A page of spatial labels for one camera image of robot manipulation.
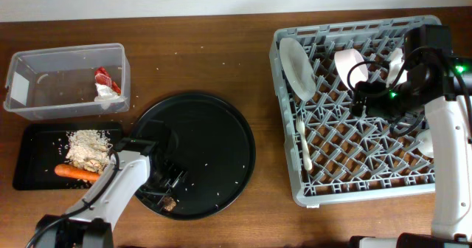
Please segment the white fork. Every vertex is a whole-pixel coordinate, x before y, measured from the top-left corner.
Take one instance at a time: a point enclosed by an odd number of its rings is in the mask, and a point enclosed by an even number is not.
[[[313,163],[311,162],[310,151],[308,150],[307,140],[305,139],[305,123],[300,116],[296,118],[295,128],[300,133],[302,139],[303,167],[305,167],[306,171],[311,171]]]

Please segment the white label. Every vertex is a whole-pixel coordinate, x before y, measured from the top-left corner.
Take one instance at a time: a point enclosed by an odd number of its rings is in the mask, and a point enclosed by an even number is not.
[[[11,98],[26,106],[29,87],[30,82],[22,75],[15,72],[15,74],[13,74]]]

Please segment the black round tray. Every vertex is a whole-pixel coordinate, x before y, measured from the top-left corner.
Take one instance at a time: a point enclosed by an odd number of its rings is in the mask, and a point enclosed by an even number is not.
[[[223,210],[243,192],[256,149],[249,124],[234,106],[202,93],[169,97],[142,115],[131,138],[139,138],[154,122],[172,129],[178,143],[172,158],[187,169],[188,177],[173,189],[178,203],[172,212],[137,194],[146,207],[168,218],[198,219]]]

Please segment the gray plastic box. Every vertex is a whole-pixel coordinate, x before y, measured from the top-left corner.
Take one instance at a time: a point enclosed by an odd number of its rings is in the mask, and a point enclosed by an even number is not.
[[[432,15],[292,27],[277,30],[269,52],[279,100],[294,201],[303,207],[434,192],[434,162],[422,155],[413,135],[389,135],[388,122],[349,113],[347,88],[337,75],[336,51],[357,49],[364,60],[388,59],[403,48],[404,34],[423,24],[441,24]],[[279,42],[294,38],[313,67],[316,94],[308,102],[295,98],[280,62]],[[369,80],[384,80],[386,69],[369,71]],[[303,169],[298,114],[305,122],[313,172]]]
[[[94,73],[105,67],[122,94],[94,102]],[[130,107],[130,64],[121,44],[17,52],[8,69],[6,111],[28,120],[124,112]]]

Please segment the black rectangular tray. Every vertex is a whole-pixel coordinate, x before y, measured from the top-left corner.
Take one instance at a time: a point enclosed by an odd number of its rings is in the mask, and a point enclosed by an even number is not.
[[[67,132],[77,130],[104,130],[112,144],[120,141],[123,135],[121,125],[112,122],[32,124],[23,133],[13,187],[16,190],[89,188],[89,183],[54,173],[56,165],[66,161]]]

